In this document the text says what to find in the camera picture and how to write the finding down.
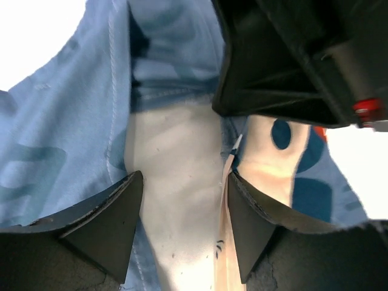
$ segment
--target light blue fabric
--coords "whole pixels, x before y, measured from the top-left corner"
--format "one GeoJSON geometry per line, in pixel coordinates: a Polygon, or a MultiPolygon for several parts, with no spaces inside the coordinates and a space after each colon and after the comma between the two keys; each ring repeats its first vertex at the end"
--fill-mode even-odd
{"type": "MultiPolygon", "coordinates": [[[[26,225],[123,178],[130,112],[210,103],[222,50],[209,0],[88,0],[76,33],[58,55],[0,92],[1,225],[26,225]]],[[[245,120],[222,119],[222,156],[245,120]]],[[[332,220],[349,225],[364,219],[363,212],[349,218],[344,211],[355,195],[327,147],[312,144],[306,152],[319,157],[298,177],[318,177],[335,189],[332,220]]],[[[123,285],[131,288],[160,290],[140,222],[123,285]]]]}

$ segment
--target fabric seam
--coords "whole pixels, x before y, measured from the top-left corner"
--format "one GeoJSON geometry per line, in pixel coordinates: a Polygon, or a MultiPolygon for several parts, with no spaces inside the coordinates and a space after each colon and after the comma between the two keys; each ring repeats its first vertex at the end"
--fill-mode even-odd
{"type": "MultiPolygon", "coordinates": [[[[112,1],[112,5],[116,10],[115,3],[112,1]]],[[[112,12],[108,17],[108,25],[109,25],[109,52],[110,52],[110,71],[112,74],[112,123],[110,125],[110,134],[108,141],[108,151],[107,151],[107,171],[109,175],[110,182],[113,183],[112,172],[110,170],[110,154],[112,153],[112,144],[113,144],[113,134],[115,132],[115,123],[117,116],[117,88],[116,88],[116,60],[115,60],[115,52],[114,52],[114,23],[112,20],[112,12]]]]}

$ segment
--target red plastic part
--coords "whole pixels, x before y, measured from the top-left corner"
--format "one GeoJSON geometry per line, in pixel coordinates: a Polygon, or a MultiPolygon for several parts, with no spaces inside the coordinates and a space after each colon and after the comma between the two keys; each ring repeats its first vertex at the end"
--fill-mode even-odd
{"type": "Polygon", "coordinates": [[[379,121],[384,117],[384,105],[378,98],[365,99],[353,106],[354,111],[365,127],[371,127],[371,122],[379,121]]]}

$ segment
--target stitching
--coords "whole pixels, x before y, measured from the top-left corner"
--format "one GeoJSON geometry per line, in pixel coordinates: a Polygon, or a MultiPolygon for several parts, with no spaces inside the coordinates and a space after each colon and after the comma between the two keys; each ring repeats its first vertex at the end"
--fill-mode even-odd
{"type": "Polygon", "coordinates": [[[192,92],[191,89],[171,89],[168,91],[163,91],[155,94],[147,94],[147,95],[142,95],[140,96],[140,100],[145,101],[145,100],[150,100],[150,99],[155,99],[157,97],[165,97],[168,95],[176,95],[180,93],[186,93],[186,92],[192,92]]]}
{"type": "Polygon", "coordinates": [[[108,151],[107,151],[107,171],[109,174],[110,182],[113,183],[109,160],[110,160],[110,154],[112,153],[113,134],[115,131],[115,122],[116,122],[116,116],[117,116],[117,89],[116,89],[117,82],[116,82],[116,60],[115,60],[114,47],[113,47],[113,43],[115,40],[114,40],[114,32],[113,32],[114,24],[112,21],[112,13],[109,14],[108,25],[109,25],[110,71],[112,73],[113,110],[112,110],[112,123],[110,125],[110,135],[109,135],[109,143],[108,143],[108,151]]]}
{"type": "Polygon", "coordinates": [[[138,266],[138,270],[139,270],[139,274],[140,274],[140,279],[141,279],[141,284],[143,286],[143,290],[147,291],[146,285],[144,284],[143,272],[141,270],[140,263],[139,263],[139,256],[138,256],[138,253],[136,251],[136,247],[135,246],[133,246],[133,254],[135,255],[136,265],[138,266]]]}

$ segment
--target dark blue circle pattern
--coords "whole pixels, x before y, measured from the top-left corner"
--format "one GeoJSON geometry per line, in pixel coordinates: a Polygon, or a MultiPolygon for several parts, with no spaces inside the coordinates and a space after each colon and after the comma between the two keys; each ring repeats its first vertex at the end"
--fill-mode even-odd
{"type": "Polygon", "coordinates": [[[280,150],[288,148],[291,141],[291,128],[288,122],[277,119],[271,129],[272,140],[280,150]]]}

